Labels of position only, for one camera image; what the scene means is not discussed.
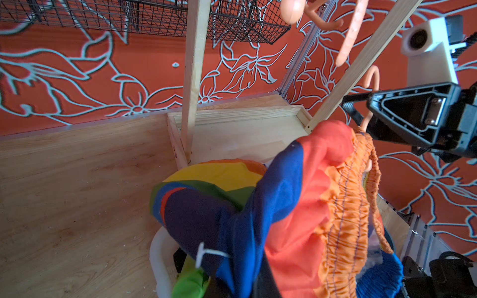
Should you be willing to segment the lime green shorts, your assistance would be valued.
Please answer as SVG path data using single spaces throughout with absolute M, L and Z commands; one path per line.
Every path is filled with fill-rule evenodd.
M 202 268 L 196 268 L 196 262 L 190 256 L 185 262 L 172 289 L 172 298 L 203 298 L 210 277 Z

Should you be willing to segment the white clothespin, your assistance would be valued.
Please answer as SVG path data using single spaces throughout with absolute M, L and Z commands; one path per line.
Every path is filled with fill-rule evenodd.
M 205 243 L 201 242 L 198 246 L 197 254 L 196 254 L 196 259 L 195 259 L 195 268 L 201 268 L 202 261 L 205 255 L 215 255 L 215 256 L 220 256 L 224 258 L 230 258 L 231 256 L 227 254 L 226 252 L 221 252 L 219 250 L 214 250 L 210 248 L 205 247 Z

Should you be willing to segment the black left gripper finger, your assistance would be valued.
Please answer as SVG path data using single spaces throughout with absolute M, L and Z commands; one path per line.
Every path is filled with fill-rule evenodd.
M 252 298 L 281 298 L 267 257 L 263 257 L 260 272 L 252 286 Z

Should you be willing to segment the rainbow striped shorts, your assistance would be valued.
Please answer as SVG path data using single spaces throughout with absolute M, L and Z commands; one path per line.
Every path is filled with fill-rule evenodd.
M 269 165 L 212 160 L 152 191 L 150 211 L 185 253 L 198 246 L 204 298 L 251 298 L 267 257 L 282 298 L 393 298 L 403 267 L 377 206 L 381 173 L 364 126 L 320 123 Z

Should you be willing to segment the orange clothes hanger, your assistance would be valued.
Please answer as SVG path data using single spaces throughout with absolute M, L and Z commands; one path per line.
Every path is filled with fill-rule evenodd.
M 315 25 L 323 31 L 335 30 L 343 26 L 344 21 L 325 22 L 317 13 L 326 0 L 306 1 L 306 0 L 283 0 L 279 5 L 280 17 L 289 25 L 296 24 L 305 14 Z

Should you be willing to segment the orange hanger of green shorts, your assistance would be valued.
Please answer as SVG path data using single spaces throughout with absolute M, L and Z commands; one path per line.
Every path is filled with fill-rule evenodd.
M 340 48 L 338 56 L 335 59 L 336 67 L 341 67 L 347 60 L 356 38 L 359 34 L 363 19 L 365 17 L 368 0 L 358 0 L 355 6 L 355 11 L 349 25 L 349 29 L 345 36 L 345 40 Z

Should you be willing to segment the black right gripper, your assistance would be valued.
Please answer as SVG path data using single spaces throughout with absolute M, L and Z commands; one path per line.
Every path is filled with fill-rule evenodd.
M 443 162 L 477 157 L 477 85 L 425 84 L 344 96 L 341 107 L 358 124 L 355 108 L 366 103 L 373 114 L 366 131 L 375 140 L 411 145 L 417 156 L 431 152 Z

